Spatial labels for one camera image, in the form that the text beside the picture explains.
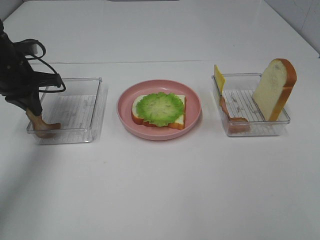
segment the bread crust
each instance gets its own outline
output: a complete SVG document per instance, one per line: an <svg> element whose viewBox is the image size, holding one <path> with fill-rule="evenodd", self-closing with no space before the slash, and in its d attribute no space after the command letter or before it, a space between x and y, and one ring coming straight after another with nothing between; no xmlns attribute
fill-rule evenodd
<svg viewBox="0 0 320 240"><path fill-rule="evenodd" d="M183 113L183 124L180 124L180 123L177 123L177 122L173 122L173 123L169 123L168 128L171 128L171 129L178 129L178 130L182 130L185 128L185 123L186 123L186 105L187 105L187 98L185 97L184 98L184 113ZM138 116L135 116L134 113L132 112L132 108L131 108L131 117L132 117L132 120L135 124L138 124L138 125L144 125L144 126L147 126L147 127L157 127L157 128L162 128L162 127L159 127L155 124L151 124L149 123L148 121L144 121L143 118L140 118Z"/></svg>
<svg viewBox="0 0 320 240"><path fill-rule="evenodd" d="M291 91L297 81L297 73L294 66L289 62L287 59L284 58L276 58L275 60L281 61L281 63L286 68L286 82L283 85L282 93L276 102L272 114L268 121L276 121L278 119L279 114L281 113L282 109L284 108Z"/></svg>

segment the yellow cheese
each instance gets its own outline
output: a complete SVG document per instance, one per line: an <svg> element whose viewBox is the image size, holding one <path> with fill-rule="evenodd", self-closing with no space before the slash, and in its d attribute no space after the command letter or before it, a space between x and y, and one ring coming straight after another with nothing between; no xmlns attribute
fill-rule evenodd
<svg viewBox="0 0 320 240"><path fill-rule="evenodd" d="M224 84L226 82L226 79L222 75L222 73L220 72L217 65L214 65L214 78L215 78L215 82L219 88L220 95L222 95L222 91L224 89Z"/></svg>

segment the transparent box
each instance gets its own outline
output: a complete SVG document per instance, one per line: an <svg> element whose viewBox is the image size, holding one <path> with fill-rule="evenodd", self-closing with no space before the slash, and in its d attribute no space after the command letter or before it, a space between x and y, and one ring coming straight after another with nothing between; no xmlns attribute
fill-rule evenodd
<svg viewBox="0 0 320 240"><path fill-rule="evenodd" d="M61 123L61 129L33 130L31 122L26 128L39 145L90 143L100 136L108 86L100 77L65 78L63 82L64 92L43 93L40 99L43 121ZM45 90L56 88L49 86Z"/></svg>
<svg viewBox="0 0 320 240"><path fill-rule="evenodd" d="M225 84L222 95L230 118L247 119L247 121L234 121L227 116L220 106L222 96L216 79L212 76L213 96L226 134L230 137L281 135L285 126L290 123L290 117L286 110L282 110L277 121L265 121L252 98L252 94L261 80L261 73L229 73L223 74L223 76Z"/></svg>

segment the white bread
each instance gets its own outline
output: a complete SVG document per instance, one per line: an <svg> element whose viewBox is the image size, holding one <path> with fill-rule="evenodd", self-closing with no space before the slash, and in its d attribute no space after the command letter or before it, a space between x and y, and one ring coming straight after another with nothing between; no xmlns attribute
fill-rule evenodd
<svg viewBox="0 0 320 240"><path fill-rule="evenodd" d="M143 118L140 118L138 116L137 113L137 103L140 102L140 100L146 95L140 95L138 96L132 104L132 108L131 108L131 117L132 120L135 124L139 124L139 125L145 125L148 127L156 127L155 124L150 124L148 121L144 121ZM173 123L169 123L167 127L172 128L172 129L179 129L182 130L185 128L185 122L186 122L186 96L185 95L176 95L177 97L179 97L184 105L184 113L179 116Z"/></svg>
<svg viewBox="0 0 320 240"><path fill-rule="evenodd" d="M252 98L266 121L276 121L296 83L292 64L283 58L272 60L264 70Z"/></svg>

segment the toy bread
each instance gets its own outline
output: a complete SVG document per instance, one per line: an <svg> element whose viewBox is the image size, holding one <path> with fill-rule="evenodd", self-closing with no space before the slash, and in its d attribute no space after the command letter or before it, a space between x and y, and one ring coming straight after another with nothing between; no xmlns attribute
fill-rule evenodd
<svg viewBox="0 0 320 240"><path fill-rule="evenodd" d="M272 60L264 70L252 98L266 121L276 121L296 83L292 64L283 58Z"/></svg>
<svg viewBox="0 0 320 240"><path fill-rule="evenodd" d="M135 124L182 130L186 120L186 96L163 92L138 96L132 104Z"/></svg>

